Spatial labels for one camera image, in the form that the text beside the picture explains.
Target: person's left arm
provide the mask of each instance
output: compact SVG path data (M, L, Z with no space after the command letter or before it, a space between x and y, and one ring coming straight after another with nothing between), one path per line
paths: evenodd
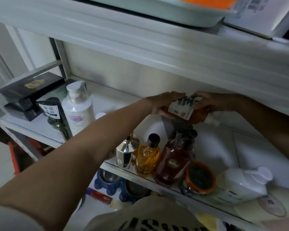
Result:
M93 176L149 114L184 96L163 93L109 113L0 188L0 205L28 214L47 230L62 230Z

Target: yellow bottle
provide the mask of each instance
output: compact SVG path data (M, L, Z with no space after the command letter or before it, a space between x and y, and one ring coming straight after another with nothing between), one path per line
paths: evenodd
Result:
M161 155L158 134L150 134L148 141L138 148L136 154L136 171L141 177L147 177L153 170Z

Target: person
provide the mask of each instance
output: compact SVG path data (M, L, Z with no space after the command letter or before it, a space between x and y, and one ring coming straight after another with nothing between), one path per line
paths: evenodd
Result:
M89 125L0 188L0 230L63 230L107 154L150 114L180 99L171 92L141 99ZM289 116L239 94L197 92L195 109L236 111L289 159ZM163 197L93 218L86 231L204 230L192 213Z

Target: tile floor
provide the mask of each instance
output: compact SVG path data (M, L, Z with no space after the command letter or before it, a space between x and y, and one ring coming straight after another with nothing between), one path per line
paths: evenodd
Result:
M8 145L0 142L0 187L14 177L14 167ZM70 218L64 231L81 231L86 224L99 214L113 212L114 209L86 195L80 209Z

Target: amber liquid bottle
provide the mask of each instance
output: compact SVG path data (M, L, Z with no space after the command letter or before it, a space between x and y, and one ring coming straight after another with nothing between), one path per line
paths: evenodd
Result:
M164 187L172 186L195 160L195 130L177 131L176 138L169 140L156 167L155 181Z
M136 154L136 171L141 177L147 177L156 166L161 155L158 144L160 137L157 134L150 134L148 141L138 148Z
M198 124L203 122L218 127L220 121L209 113L209 109L207 107L198 110L194 110L192 108L193 104L196 102L198 101L191 97L185 96L182 99L172 102L169 107L162 107L162 110L166 113L174 114L190 124Z

